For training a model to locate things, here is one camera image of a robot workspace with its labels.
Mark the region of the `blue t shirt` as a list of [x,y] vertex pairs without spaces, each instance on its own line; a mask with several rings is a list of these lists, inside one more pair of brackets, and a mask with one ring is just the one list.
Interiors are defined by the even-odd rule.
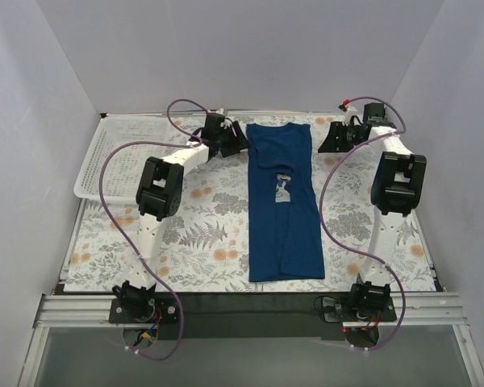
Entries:
[[308,124],[247,126],[251,282],[323,279]]

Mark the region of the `white plastic basket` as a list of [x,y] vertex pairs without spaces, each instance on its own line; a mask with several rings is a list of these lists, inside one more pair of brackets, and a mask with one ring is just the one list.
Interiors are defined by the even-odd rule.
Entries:
[[108,203],[135,203],[145,161],[150,156],[162,158],[173,152],[172,148],[147,142],[169,144],[174,132],[166,119],[153,116],[112,115],[101,119],[77,175],[74,194],[80,199],[98,201],[99,177],[106,158],[129,143],[108,162],[103,195]]

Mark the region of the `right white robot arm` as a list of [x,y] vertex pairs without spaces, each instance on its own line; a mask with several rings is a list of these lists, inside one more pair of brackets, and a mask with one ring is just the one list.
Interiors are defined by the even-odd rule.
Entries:
[[394,275],[390,262],[400,228],[419,205],[427,159],[410,151],[400,139],[406,131],[404,120],[398,118],[401,125],[398,129],[387,118],[388,110],[395,115],[399,112],[377,98],[368,99],[362,116],[352,106],[352,99],[342,102],[339,109],[344,119],[330,124],[318,152],[349,155],[370,146],[379,156],[370,193],[374,221],[365,263],[349,294],[336,306],[338,310],[345,307],[358,320],[377,321],[393,310],[390,282]]

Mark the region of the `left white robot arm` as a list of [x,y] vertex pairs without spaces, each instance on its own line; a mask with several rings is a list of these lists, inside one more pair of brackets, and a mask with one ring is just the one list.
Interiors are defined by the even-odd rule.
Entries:
[[213,157],[229,157],[248,148],[237,121],[224,109],[208,112],[205,123],[194,131],[184,148],[163,158],[149,157],[136,191],[140,213],[137,262],[121,286],[113,288],[119,307],[140,323],[153,319],[156,311],[156,278],[147,270],[159,252],[163,235],[182,200],[184,177]]

